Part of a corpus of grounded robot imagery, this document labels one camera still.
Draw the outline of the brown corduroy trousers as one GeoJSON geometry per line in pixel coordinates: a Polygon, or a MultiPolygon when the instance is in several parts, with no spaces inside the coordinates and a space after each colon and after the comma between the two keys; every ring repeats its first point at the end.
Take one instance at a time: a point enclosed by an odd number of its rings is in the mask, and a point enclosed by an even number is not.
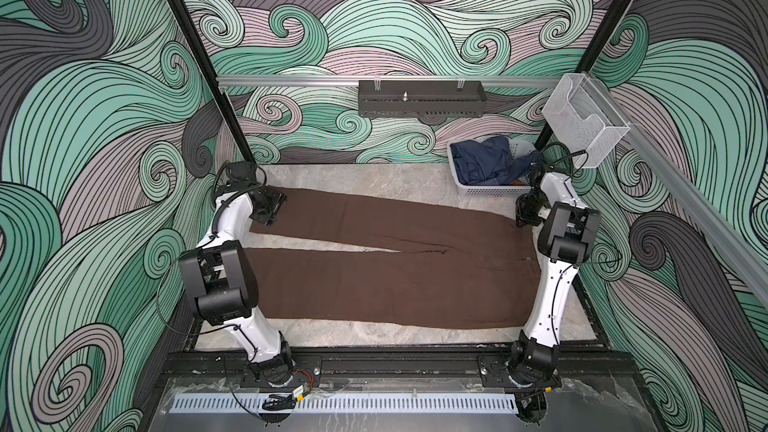
{"type": "Polygon", "coordinates": [[[519,327],[541,276],[530,229],[456,207],[289,188],[253,231],[333,242],[333,251],[247,248],[272,319],[442,329],[519,327]]]}

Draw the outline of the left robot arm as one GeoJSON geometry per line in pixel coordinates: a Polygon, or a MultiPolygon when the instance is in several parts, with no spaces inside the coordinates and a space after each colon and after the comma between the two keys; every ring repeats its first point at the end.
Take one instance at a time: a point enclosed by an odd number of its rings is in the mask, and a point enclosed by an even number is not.
{"type": "Polygon", "coordinates": [[[292,353],[259,308],[259,286],[241,240],[252,224],[271,225],[283,192],[267,184],[254,162],[226,162],[214,181],[214,215],[205,238],[179,257],[186,303],[193,316],[227,330],[243,348],[257,379],[290,380],[292,353]]]}

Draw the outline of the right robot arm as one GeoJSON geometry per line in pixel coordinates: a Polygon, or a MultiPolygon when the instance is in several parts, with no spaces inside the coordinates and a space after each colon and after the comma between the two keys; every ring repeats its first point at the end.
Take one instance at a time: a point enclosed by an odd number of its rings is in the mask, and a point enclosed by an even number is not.
{"type": "Polygon", "coordinates": [[[563,156],[548,160],[540,153],[531,164],[531,189],[516,200],[516,225],[538,231],[537,256],[542,271],[532,311],[513,343],[507,363],[512,381],[524,387],[551,380],[560,352],[560,324],[567,296],[581,266],[591,257],[602,221],[573,186],[576,161],[585,150],[570,151],[554,142],[563,156]]]}

